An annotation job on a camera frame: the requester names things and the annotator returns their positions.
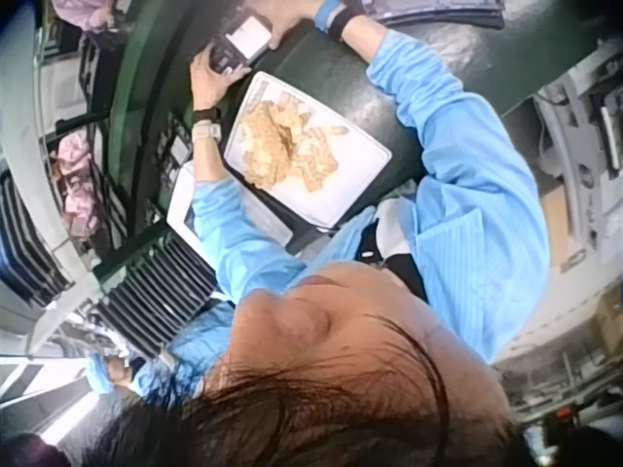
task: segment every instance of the dark hair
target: dark hair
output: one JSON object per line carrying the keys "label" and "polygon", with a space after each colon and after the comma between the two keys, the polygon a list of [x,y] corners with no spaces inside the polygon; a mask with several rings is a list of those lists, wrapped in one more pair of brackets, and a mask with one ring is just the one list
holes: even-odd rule
{"label": "dark hair", "polygon": [[0,441],[2,467],[70,467],[67,456],[39,435],[22,433]]}
{"label": "dark hair", "polygon": [[[290,372],[246,374],[233,387],[194,400],[177,402],[179,398],[163,397],[160,391],[136,403],[84,452],[83,465],[536,465],[510,422],[497,426],[497,420],[459,419],[453,411],[451,423],[434,362],[404,331],[385,324],[414,349],[436,408],[422,409],[418,401],[408,401],[411,407],[402,405],[398,411],[395,391],[372,402],[360,391],[297,379]],[[366,374],[352,382],[385,387],[384,375]],[[411,383],[408,376],[399,377]]]}
{"label": "dark hair", "polygon": [[566,435],[554,457],[556,467],[611,465],[623,461],[623,443],[606,432],[584,426]]}

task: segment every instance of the broken crackers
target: broken crackers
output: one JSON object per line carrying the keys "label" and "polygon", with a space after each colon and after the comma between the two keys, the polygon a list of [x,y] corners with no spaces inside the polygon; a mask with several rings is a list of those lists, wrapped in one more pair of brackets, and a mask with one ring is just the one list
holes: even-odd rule
{"label": "broken crackers", "polygon": [[244,178],[267,190],[289,175],[300,177],[309,192],[320,190],[339,166],[330,138],[344,136],[348,129],[306,128],[311,116],[305,104],[286,92],[277,104],[253,102],[242,117]]}

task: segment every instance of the blue cap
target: blue cap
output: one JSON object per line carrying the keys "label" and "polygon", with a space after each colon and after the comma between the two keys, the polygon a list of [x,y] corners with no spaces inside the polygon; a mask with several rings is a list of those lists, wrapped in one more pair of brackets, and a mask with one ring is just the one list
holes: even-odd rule
{"label": "blue cap", "polygon": [[97,353],[89,357],[85,370],[89,384],[97,394],[108,394],[115,390],[115,385],[108,378],[104,357]]}

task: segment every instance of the black wristband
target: black wristband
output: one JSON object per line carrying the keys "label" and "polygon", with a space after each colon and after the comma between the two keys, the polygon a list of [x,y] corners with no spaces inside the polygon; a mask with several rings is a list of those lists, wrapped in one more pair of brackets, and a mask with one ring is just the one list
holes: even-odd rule
{"label": "black wristband", "polygon": [[329,26],[329,37],[335,41],[340,42],[342,40],[342,34],[344,34],[344,28],[347,27],[347,24],[351,19],[360,17],[362,15],[361,12],[357,12],[355,9],[351,7],[346,7],[341,10],[334,18],[333,22]]}
{"label": "black wristband", "polygon": [[220,124],[221,111],[218,108],[213,107],[211,109],[196,110],[195,112],[193,112],[193,125],[198,124],[199,122],[202,122],[204,120],[210,120],[214,124]]}

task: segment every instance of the light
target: light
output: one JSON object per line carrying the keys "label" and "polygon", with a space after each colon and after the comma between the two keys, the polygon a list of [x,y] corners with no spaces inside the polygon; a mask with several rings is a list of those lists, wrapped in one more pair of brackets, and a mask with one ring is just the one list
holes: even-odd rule
{"label": "light", "polygon": [[97,405],[99,396],[90,392],[71,406],[50,428],[41,434],[43,441],[56,446]]}
{"label": "light", "polygon": [[552,465],[553,460],[554,459],[552,459],[550,455],[540,455],[538,457],[538,464],[547,467],[549,465]]}

